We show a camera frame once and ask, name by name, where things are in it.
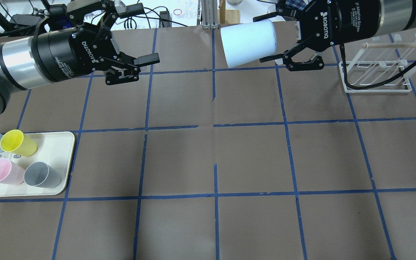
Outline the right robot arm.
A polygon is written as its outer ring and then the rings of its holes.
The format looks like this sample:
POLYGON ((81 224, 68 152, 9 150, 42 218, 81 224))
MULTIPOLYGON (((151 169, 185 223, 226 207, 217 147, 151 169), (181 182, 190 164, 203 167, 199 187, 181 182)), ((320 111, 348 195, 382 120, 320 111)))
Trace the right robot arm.
POLYGON ((339 44, 414 29, 416 0, 310 0, 304 8, 294 0, 279 0, 272 11, 253 21, 276 16, 297 22, 296 46, 262 57, 260 62, 282 59, 289 71, 320 70, 325 63, 318 54, 301 62, 293 57, 304 49, 319 53, 339 44))

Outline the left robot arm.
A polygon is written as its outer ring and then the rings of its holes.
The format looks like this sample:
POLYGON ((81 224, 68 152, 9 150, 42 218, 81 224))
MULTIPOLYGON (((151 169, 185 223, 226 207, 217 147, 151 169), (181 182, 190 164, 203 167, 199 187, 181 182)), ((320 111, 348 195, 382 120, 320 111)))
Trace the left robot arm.
POLYGON ((160 62, 157 53, 121 52, 111 32, 118 18, 145 13, 142 3, 74 0, 33 26, 34 34, 0 43, 0 115, 10 96, 102 71, 107 85, 139 80, 141 68, 160 62))

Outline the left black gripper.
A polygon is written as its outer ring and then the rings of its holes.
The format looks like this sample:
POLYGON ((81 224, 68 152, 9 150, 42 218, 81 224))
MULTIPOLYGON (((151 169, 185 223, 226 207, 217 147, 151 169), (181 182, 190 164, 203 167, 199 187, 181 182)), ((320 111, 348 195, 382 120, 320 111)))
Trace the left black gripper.
POLYGON ((66 16, 78 27, 33 36, 36 62, 50 81, 65 81, 99 70, 104 71, 107 85, 124 84, 138 81, 142 67, 160 63, 158 53, 137 58, 120 53, 111 31, 83 25, 85 16, 95 11, 103 15, 100 22, 111 27, 118 18, 144 14, 144 6, 122 0, 69 2, 66 16))

